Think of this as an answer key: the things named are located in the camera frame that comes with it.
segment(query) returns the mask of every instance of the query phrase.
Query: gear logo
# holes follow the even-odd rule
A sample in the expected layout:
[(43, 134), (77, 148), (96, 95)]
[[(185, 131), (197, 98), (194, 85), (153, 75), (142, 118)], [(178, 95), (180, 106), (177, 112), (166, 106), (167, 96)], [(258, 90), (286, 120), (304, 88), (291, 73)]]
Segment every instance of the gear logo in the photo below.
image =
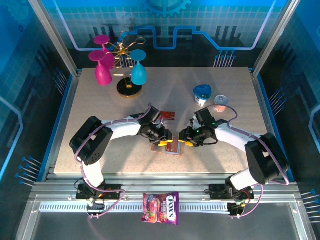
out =
[(15, 20), (22, 24), (29, 17), (30, 5), (28, 0), (0, 0), (0, 7), (6, 6)]
[(142, 5), (150, 14), (155, 14), (157, 17), (162, 15), (166, 18), (174, 14), (180, 14), (181, 10), (186, 9), (186, 5), (190, 4), (190, 0), (143, 0)]

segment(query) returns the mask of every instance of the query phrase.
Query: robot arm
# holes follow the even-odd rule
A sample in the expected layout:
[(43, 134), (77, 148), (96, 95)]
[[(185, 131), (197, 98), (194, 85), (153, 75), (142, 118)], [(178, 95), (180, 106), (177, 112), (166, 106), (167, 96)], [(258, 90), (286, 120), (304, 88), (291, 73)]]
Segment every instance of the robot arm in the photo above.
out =
[[(143, 113), (131, 115), (125, 118), (127, 120), (125, 122), (115, 121), (103, 127), (79, 152), (78, 158), (83, 162), (85, 176), (94, 187), (100, 188), (105, 183), (100, 168), (100, 158), (111, 140), (140, 135), (157, 146), (165, 146), (173, 141), (172, 133), (161, 123), (160, 111), (152, 106), (148, 114), (139, 119), (141, 115)], [(76, 154), (82, 143), (95, 129), (106, 123), (109, 121), (101, 121), (95, 116), (90, 117), (70, 141), (73, 153)]]
[(225, 190), (228, 198), (232, 198), (233, 195), (249, 186), (267, 184), (280, 175), (279, 169), (271, 156), (268, 155), (267, 150), (252, 136), (259, 138), (268, 146), (284, 172), (289, 168), (288, 161), (277, 139), (270, 133), (264, 135), (250, 133), (249, 136), (246, 136), (229, 127), (227, 121), (223, 119), (215, 120), (208, 108), (195, 112), (195, 116), (190, 119), (190, 123), (192, 127), (189, 126), (180, 132), (178, 138), (180, 142), (185, 142), (193, 147), (201, 147), (208, 145), (208, 143), (204, 143), (206, 139), (213, 139), (216, 142), (209, 144), (221, 141), (246, 153), (249, 168), (225, 180)]

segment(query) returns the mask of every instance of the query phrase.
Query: speckled beige tabletop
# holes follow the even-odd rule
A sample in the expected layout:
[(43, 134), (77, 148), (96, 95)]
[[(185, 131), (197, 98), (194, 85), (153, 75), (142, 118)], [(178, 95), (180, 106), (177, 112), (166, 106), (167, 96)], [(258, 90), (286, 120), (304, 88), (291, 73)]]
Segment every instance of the speckled beige tabletop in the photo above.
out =
[[(100, 120), (117, 120), (147, 110), (148, 103), (160, 111), (175, 112), (175, 120), (167, 121), (173, 136), (189, 125), (194, 112), (201, 109), (194, 101), (194, 87), (208, 84), (212, 97), (225, 95), (239, 117), (232, 124), (249, 132), (264, 134), (266, 127), (256, 92), (246, 67), (162, 67), (147, 68), (147, 83), (135, 98), (124, 98), (117, 92), (120, 76), (108, 86), (100, 86), (95, 69), (85, 68), (76, 90), (72, 109), (55, 165), (56, 174), (79, 174), (79, 165), (69, 142), (91, 116)], [(229, 120), (231, 110), (211, 111), (215, 119)], [(235, 173), (248, 167), (245, 153), (219, 142), (213, 146), (185, 146), (182, 156), (151, 151), (151, 144), (141, 136), (127, 136), (109, 143), (101, 158), (102, 173)]]

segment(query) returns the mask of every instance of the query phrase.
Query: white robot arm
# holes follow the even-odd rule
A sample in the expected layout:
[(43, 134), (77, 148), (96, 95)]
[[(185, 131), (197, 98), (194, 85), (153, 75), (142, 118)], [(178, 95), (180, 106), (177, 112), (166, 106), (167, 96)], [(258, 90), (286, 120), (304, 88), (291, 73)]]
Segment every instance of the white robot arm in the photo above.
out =
[[(242, 152), (246, 153), (246, 144), (252, 142), (252, 138), (245, 136), (239, 132), (233, 131), (228, 127), (227, 123), (223, 123), (215, 130), (216, 139), (221, 142), (228, 143)], [(234, 174), (230, 181), (236, 190), (242, 190), (246, 187), (256, 185), (258, 182), (250, 174), (250, 169), (247, 168), (239, 173)]]
[(150, 143), (157, 146), (165, 146), (173, 141), (172, 133), (161, 123), (162, 114), (153, 106), (145, 114), (131, 115), (125, 119), (109, 122), (99, 120), (97, 117), (90, 117), (70, 141), (70, 147), (74, 154), (78, 152), (81, 145), (87, 140), (91, 133), (102, 125), (102, 127), (82, 147), (78, 153), (78, 160), (82, 161), (82, 168), (86, 181), (95, 188), (103, 187), (105, 179), (101, 172), (100, 158), (103, 156), (109, 142), (125, 136), (143, 136), (149, 139)]

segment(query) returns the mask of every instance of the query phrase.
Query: toxic candy package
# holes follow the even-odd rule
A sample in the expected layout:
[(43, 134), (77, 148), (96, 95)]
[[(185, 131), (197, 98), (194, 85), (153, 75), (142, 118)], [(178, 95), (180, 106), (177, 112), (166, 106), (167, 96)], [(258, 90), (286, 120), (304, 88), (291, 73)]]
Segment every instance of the toxic candy package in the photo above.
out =
[(179, 225), (179, 193), (143, 194), (142, 222)]

